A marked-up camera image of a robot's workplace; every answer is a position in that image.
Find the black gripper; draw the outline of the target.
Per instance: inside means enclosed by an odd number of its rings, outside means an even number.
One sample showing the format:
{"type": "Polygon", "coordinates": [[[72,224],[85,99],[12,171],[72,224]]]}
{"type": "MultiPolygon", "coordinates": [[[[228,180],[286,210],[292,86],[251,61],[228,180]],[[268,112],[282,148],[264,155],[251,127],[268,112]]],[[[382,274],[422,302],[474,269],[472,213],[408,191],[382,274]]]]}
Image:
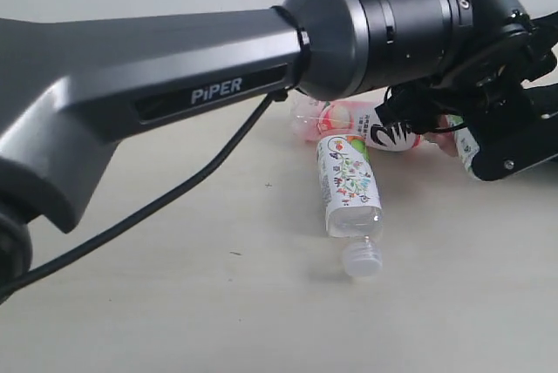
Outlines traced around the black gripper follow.
{"type": "Polygon", "coordinates": [[[516,51],[496,49],[496,65],[483,75],[464,71],[446,88],[422,82],[393,86],[376,108],[380,121],[426,135],[445,131],[439,123],[442,116],[460,116],[480,147],[471,168],[482,181],[503,180],[556,159],[557,120],[541,119],[554,115],[540,115],[522,86],[557,67],[554,48],[551,53],[546,50],[536,36],[534,21],[531,24],[527,44],[516,51]],[[511,131],[514,124],[521,126],[515,132],[511,131]],[[497,125],[503,126],[503,133],[496,133],[497,125]],[[476,127],[483,131],[473,131],[476,127]]]}

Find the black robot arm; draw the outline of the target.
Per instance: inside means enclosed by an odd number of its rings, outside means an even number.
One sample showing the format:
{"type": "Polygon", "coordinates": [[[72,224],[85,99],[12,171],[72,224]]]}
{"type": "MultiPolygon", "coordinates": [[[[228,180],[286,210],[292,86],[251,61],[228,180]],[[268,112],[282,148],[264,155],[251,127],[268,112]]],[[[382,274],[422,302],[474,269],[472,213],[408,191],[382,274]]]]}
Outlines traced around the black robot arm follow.
{"type": "Polygon", "coordinates": [[[501,180],[557,156],[557,16],[519,0],[285,0],[262,10],[1,22],[1,296],[59,271],[201,183],[291,90],[338,100],[385,89],[378,115],[417,134],[460,116],[472,170],[501,180]],[[188,181],[39,268],[28,224],[69,233],[118,144],[262,96],[188,181]]]}

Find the black sleeved forearm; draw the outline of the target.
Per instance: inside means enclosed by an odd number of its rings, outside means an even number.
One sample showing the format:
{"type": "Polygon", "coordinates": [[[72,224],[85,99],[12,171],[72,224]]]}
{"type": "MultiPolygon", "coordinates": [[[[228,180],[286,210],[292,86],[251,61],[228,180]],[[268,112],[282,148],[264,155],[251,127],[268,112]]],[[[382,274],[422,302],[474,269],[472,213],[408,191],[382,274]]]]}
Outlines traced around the black sleeved forearm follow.
{"type": "MultiPolygon", "coordinates": [[[[557,45],[557,11],[537,17],[534,24],[537,28],[536,36],[551,53],[557,45]]],[[[526,89],[526,93],[540,115],[557,113],[557,83],[533,86],[526,89]]]]}

